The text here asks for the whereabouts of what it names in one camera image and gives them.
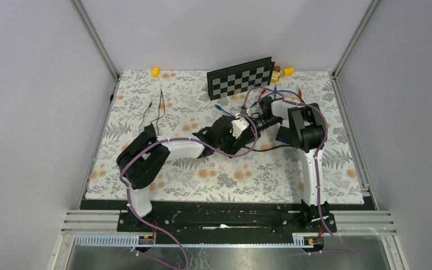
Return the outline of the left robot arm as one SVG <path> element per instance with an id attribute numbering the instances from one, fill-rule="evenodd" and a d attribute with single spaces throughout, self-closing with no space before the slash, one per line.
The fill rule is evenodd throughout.
<path id="1" fill-rule="evenodd" d="M 131 225 L 138 231 L 150 228 L 150 184 L 167 161 L 201 159 L 214 153 L 239 158 L 253 149 L 249 148 L 243 153 L 239 151 L 248 143 L 256 145 L 258 138 L 257 126 L 248 116 L 233 118 L 223 115 L 212 126 L 204 127 L 188 137 L 159 137 L 152 124 L 146 126 L 116 160 L 120 180 L 125 185 L 128 207 L 133 213 Z"/>

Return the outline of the black ribbed network switch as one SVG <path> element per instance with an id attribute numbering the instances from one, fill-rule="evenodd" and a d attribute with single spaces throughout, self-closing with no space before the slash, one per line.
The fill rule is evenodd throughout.
<path id="1" fill-rule="evenodd" d="M 280 126 L 276 134 L 276 141 L 292 146 L 291 132 L 289 128 Z"/>

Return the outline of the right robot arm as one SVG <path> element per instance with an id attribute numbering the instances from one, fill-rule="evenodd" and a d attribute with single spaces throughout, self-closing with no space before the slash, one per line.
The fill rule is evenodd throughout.
<path id="1" fill-rule="evenodd" d="M 276 140 L 297 149 L 303 172 L 304 191 L 302 201 L 310 207 L 325 207 L 321 155 L 319 146 L 326 139 L 326 122 L 317 103 L 296 106 L 281 98 L 263 97 L 256 118 L 258 131 L 278 126 Z"/>

